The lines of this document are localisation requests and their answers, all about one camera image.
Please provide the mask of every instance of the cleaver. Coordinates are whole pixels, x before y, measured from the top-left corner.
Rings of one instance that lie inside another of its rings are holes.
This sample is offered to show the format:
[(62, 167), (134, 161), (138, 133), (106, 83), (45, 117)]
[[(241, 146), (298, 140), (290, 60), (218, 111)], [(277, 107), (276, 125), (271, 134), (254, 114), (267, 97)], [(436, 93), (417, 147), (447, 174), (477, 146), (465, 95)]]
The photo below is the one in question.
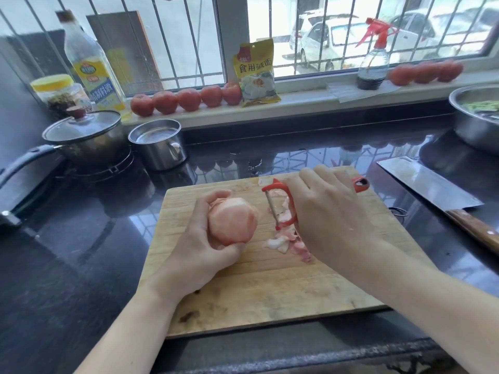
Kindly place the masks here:
[(482, 201), (409, 157), (389, 158), (378, 164), (499, 255), (499, 233), (496, 229), (464, 210), (481, 206)]

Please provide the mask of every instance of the yellow lid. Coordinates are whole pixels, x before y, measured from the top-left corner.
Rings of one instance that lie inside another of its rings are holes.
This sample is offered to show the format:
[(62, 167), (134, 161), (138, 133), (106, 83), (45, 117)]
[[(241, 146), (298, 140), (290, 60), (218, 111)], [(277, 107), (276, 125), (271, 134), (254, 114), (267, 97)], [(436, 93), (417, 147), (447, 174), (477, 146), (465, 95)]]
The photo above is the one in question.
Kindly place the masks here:
[(74, 81), (70, 75), (45, 76), (30, 83), (35, 92), (55, 92), (59, 89), (70, 87), (73, 84)]

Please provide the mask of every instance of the forearm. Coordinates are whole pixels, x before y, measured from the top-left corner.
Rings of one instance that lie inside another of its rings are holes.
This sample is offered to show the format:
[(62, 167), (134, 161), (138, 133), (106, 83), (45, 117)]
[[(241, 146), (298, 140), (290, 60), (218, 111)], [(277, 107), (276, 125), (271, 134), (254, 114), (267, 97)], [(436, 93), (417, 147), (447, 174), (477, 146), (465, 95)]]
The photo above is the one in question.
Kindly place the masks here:
[(499, 299), (388, 243), (367, 249), (367, 254), (340, 259), (342, 265), (335, 268), (428, 333), (469, 372), (496, 372)]
[(149, 373), (177, 304), (139, 289), (75, 374)]

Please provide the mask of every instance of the wooden board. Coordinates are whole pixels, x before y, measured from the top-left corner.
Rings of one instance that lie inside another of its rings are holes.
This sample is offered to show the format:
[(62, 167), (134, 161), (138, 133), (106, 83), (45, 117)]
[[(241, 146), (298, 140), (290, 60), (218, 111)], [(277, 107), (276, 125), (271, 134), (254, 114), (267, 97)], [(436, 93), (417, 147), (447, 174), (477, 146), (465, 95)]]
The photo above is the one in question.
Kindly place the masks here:
[[(353, 167), (345, 167), (352, 177)], [(285, 175), (271, 176), (283, 178)], [(348, 282), (325, 264), (312, 258), (309, 263), (291, 253), (282, 254), (264, 247), (275, 235), (259, 180), (265, 177), (169, 189), (156, 225), (139, 286), (168, 257), (184, 232), (196, 198), (215, 188), (227, 188), (254, 205), (259, 225), (239, 261), (222, 270), (199, 294), (191, 294), (179, 304), (169, 336), (229, 330), (292, 319), (312, 318), (384, 305)], [(385, 240), (409, 255), (432, 265), (403, 226), (372, 189), (360, 193), (370, 220)]]

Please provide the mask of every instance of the plastic bag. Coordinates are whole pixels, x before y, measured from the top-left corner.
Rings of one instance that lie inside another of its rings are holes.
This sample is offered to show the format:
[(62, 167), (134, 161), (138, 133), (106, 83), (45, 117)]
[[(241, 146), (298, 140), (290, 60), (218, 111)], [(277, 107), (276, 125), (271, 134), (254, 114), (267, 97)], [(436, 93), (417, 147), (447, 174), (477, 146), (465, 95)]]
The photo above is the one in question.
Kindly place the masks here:
[(243, 43), (232, 62), (240, 79), (242, 106), (279, 102), (275, 91), (274, 41), (265, 39), (255, 43)]

